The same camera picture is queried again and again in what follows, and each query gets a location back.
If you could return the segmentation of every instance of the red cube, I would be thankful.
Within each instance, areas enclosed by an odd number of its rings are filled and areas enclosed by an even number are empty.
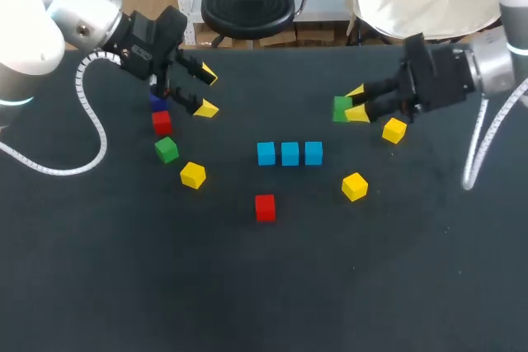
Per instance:
[[[158,135],[172,134],[171,116],[168,111],[157,111],[152,114],[152,122],[154,124],[154,131]]]
[[[258,222],[275,222],[275,196],[273,194],[257,195],[255,197],[255,209],[257,210]]]

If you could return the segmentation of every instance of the green block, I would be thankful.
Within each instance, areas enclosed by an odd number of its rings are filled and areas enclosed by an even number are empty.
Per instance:
[[[334,123],[347,123],[347,117],[345,116],[345,110],[352,107],[352,98],[348,96],[335,96],[333,97],[333,122]]]
[[[352,98],[349,96],[335,96],[333,97],[333,109],[334,110],[348,110],[352,107]]]
[[[163,138],[154,146],[156,147],[156,153],[158,153],[158,156],[166,164],[180,157],[178,146],[169,137]]]
[[[347,117],[345,116],[344,110],[335,109],[333,111],[333,122],[334,123],[347,123]]]

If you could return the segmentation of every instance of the blue cube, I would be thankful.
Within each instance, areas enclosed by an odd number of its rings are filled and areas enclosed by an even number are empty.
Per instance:
[[[285,142],[280,146],[283,167],[297,167],[299,165],[299,144]]]
[[[150,107],[152,107],[152,112],[156,113],[158,111],[167,110],[167,101],[164,99],[158,98],[152,92],[149,93]]]
[[[323,165],[323,142],[306,142],[304,144],[304,164]]]
[[[275,144],[273,142],[257,143],[258,165],[275,165]]]

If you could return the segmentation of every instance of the stool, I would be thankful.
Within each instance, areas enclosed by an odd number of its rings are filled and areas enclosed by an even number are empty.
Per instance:
[[[284,31],[303,12],[307,0],[295,10],[294,0],[202,0],[204,23],[219,34],[214,48],[224,37],[259,40]]]

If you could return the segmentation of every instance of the block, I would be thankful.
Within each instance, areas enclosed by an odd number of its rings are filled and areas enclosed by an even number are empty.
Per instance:
[[[359,173],[355,173],[343,179],[343,184],[341,190],[348,197],[350,201],[357,201],[359,198],[363,198],[367,190],[369,189],[369,184],[366,182]]]
[[[275,222],[275,196],[273,194],[257,195],[255,197],[255,211],[259,223]]]
[[[370,118],[366,114],[365,104],[345,110],[346,120],[355,123],[369,123]]]
[[[149,100],[150,100],[150,107],[152,108],[153,113],[168,109],[167,101],[165,101],[162,98],[158,98],[152,92],[149,93]]]
[[[333,97],[333,108],[334,109],[350,109],[352,107],[352,98],[348,96],[335,96]]]
[[[382,137],[383,139],[386,139],[389,142],[398,144],[399,141],[402,140],[403,136],[405,135],[406,130],[407,130],[407,124],[405,124],[404,122],[400,120],[392,118],[384,126]]]
[[[304,143],[304,165],[323,165],[323,142]]]
[[[218,113],[219,108],[213,105],[212,103],[209,103],[205,99],[202,100],[202,105],[200,108],[194,113],[194,115],[198,115],[200,117],[207,117],[208,119],[213,118],[216,113]]]
[[[152,122],[156,134],[161,136],[172,134],[171,116],[168,114],[168,111],[164,110],[153,113]]]
[[[202,165],[188,162],[181,170],[181,183],[198,190],[205,181],[205,168]]]
[[[347,123],[345,110],[352,107],[352,98],[346,96],[335,96],[333,98],[333,122]]]
[[[284,142],[280,145],[283,167],[297,167],[299,165],[299,144]]]
[[[258,165],[261,167],[275,165],[275,144],[273,142],[257,143]]]
[[[156,147],[156,153],[158,153],[158,156],[165,164],[180,157],[178,146],[169,137],[163,138],[154,146]]]

